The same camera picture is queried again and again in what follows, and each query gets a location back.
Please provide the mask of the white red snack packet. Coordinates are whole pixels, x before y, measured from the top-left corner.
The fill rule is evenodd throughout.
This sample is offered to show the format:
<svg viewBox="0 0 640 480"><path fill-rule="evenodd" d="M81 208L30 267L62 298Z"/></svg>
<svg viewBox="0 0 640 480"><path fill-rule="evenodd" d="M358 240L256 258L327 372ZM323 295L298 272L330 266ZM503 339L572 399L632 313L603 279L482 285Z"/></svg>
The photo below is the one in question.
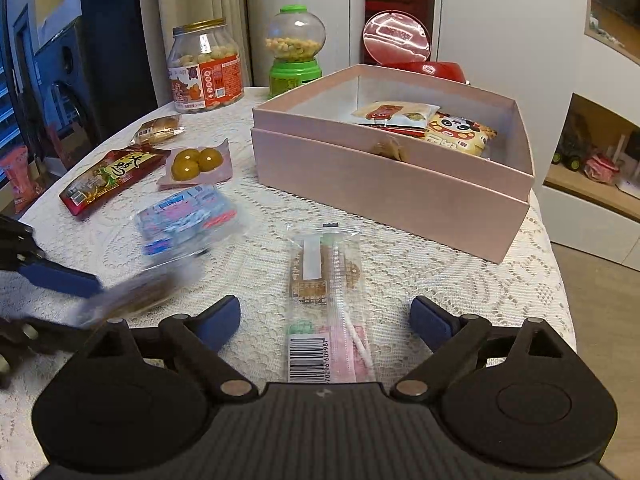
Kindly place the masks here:
<svg viewBox="0 0 640 480"><path fill-rule="evenodd" d="M378 101L359 107L350 117L359 125L424 130L439 110L430 103Z"/></svg>

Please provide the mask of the clear wafer stick packet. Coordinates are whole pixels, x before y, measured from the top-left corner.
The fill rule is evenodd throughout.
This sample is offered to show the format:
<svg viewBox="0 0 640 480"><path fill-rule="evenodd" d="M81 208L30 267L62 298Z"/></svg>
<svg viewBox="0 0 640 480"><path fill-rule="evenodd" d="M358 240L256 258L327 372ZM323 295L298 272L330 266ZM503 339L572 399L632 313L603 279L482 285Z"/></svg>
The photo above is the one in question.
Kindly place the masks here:
<svg viewBox="0 0 640 480"><path fill-rule="evenodd" d="M286 379L374 382L359 234L325 223L293 231L288 246Z"/></svg>

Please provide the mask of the red round lidded container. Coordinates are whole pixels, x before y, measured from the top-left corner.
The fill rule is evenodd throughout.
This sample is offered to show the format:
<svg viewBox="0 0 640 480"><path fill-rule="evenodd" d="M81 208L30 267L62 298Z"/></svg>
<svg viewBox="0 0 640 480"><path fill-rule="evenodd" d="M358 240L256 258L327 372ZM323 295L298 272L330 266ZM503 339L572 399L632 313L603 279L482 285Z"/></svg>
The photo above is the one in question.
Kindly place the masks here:
<svg viewBox="0 0 640 480"><path fill-rule="evenodd" d="M447 79L468 80L459 64L431 60L431 37L414 16L402 11L382 11L363 26L362 43L379 66Z"/></svg>

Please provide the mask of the pink pack three yellow balls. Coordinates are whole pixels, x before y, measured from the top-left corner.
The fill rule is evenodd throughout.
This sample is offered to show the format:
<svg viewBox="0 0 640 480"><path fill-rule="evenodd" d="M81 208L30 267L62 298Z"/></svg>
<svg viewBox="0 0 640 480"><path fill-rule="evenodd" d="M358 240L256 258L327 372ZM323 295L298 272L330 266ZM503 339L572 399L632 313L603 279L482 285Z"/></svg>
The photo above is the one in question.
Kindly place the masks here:
<svg viewBox="0 0 640 480"><path fill-rule="evenodd" d="M156 184L160 188L210 185L226 182L233 176L229 141L216 146L176 148L165 162L165 174Z"/></svg>

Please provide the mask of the red yellow snack pouch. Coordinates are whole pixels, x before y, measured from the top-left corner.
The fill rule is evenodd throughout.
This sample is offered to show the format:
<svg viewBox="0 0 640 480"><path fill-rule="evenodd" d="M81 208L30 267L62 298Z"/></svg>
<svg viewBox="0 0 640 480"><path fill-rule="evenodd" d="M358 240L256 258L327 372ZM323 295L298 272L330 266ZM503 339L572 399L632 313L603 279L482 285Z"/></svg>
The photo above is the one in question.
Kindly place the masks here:
<svg viewBox="0 0 640 480"><path fill-rule="evenodd" d="M134 144L108 151L75 178L58 196L74 217L92 214L126 188L163 166L170 151Z"/></svg>

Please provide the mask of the clear jar orange label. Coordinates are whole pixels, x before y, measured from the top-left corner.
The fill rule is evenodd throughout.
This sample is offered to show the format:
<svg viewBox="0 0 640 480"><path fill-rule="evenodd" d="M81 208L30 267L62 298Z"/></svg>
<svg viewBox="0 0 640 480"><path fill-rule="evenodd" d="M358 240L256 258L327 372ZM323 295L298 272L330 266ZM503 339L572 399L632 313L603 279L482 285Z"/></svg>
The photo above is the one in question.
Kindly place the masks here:
<svg viewBox="0 0 640 480"><path fill-rule="evenodd" d="M224 18L175 27L167 66L175 109L198 113L244 96L238 45Z"/></svg>

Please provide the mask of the green candy dispenser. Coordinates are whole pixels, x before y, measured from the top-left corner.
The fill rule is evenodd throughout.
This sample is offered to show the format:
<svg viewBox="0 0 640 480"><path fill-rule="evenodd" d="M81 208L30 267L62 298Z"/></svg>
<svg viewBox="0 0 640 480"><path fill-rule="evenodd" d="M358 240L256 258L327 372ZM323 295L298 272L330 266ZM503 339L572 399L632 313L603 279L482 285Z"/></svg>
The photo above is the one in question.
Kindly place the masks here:
<svg viewBox="0 0 640 480"><path fill-rule="evenodd" d="M326 43L326 26L302 4L282 6L267 27L265 47L273 57L270 96L322 77L317 55Z"/></svg>

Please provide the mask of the pink toy on shelf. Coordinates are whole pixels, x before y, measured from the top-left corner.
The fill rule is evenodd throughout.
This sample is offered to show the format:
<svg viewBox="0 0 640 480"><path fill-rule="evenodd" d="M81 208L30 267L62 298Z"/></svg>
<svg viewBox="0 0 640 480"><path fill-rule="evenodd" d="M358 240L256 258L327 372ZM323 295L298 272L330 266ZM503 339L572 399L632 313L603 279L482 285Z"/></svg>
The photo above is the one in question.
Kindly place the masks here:
<svg viewBox="0 0 640 480"><path fill-rule="evenodd" d="M585 162L585 176L599 183L612 185L619 173L620 168L611 159L600 153L591 155Z"/></svg>

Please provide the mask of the green toy tractor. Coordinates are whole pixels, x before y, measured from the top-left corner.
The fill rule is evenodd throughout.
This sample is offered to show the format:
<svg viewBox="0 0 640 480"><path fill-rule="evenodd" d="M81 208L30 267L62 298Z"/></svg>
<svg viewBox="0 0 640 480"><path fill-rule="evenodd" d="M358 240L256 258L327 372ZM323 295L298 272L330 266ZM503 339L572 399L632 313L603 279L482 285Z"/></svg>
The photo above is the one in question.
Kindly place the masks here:
<svg viewBox="0 0 640 480"><path fill-rule="evenodd" d="M576 133L562 133L552 157L552 165L564 165L570 171L582 168L588 144Z"/></svg>

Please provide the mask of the clear brown cookie packet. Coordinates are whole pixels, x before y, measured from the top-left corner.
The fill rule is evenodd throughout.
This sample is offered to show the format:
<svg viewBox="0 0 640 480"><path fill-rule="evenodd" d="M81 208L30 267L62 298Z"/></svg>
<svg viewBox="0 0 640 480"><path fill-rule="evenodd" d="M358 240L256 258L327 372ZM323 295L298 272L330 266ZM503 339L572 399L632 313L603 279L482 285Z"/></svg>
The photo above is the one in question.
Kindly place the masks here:
<svg viewBox="0 0 640 480"><path fill-rule="evenodd" d="M70 316L70 324L93 328L110 318L130 318L163 304L201 277L201 265L192 257L151 266L86 299Z"/></svg>

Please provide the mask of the white cabinet with shelf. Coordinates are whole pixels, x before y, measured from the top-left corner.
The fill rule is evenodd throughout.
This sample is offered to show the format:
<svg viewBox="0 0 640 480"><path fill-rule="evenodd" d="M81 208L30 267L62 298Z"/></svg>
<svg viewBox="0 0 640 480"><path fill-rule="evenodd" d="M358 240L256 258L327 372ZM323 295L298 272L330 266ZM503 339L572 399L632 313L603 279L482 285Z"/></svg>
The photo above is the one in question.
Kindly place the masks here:
<svg viewBox="0 0 640 480"><path fill-rule="evenodd" d="M639 267L639 127L575 94L538 193L552 242Z"/></svg>

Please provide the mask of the small bread packet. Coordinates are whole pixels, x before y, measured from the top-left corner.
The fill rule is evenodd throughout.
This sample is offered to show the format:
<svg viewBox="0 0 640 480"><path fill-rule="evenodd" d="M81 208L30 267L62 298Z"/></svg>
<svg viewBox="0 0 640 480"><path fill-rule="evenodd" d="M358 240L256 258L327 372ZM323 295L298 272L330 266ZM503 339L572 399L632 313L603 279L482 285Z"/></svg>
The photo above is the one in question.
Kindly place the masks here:
<svg viewBox="0 0 640 480"><path fill-rule="evenodd" d="M157 145L184 133L179 115L157 117L142 124L131 139L132 145Z"/></svg>

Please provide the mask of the blue pink cartoon snack bag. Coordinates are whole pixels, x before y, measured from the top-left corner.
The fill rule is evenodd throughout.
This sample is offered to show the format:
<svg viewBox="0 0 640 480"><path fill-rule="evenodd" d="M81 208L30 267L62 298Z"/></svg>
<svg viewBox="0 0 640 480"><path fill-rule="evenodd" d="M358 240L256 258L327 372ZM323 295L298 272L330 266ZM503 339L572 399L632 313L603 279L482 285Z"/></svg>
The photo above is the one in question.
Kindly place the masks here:
<svg viewBox="0 0 640 480"><path fill-rule="evenodd" d="M141 250L154 262L206 252L245 231L242 209L215 185L197 185L146 207L134 216Z"/></svg>

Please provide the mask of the yellow panda snack bag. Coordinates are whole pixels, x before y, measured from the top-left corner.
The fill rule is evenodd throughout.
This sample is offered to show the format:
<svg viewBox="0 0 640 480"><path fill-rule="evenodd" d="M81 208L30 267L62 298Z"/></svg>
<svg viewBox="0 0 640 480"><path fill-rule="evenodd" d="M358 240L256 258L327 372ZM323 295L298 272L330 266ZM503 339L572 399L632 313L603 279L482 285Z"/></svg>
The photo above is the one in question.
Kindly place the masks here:
<svg viewBox="0 0 640 480"><path fill-rule="evenodd" d="M480 156L497 131L475 120L436 112L425 129L424 141L467 155Z"/></svg>

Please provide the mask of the pink cardboard box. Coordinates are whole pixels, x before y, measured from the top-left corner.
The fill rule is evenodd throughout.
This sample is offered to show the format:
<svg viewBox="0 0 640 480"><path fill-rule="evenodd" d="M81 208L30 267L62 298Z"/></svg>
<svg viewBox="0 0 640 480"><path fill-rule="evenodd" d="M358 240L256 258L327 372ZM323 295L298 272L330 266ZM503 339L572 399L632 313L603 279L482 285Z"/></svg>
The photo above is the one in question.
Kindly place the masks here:
<svg viewBox="0 0 640 480"><path fill-rule="evenodd" d="M370 103L441 106L498 136L482 156L355 124ZM371 65L339 70L253 110L261 184L499 263L535 180L518 103L460 82Z"/></svg>

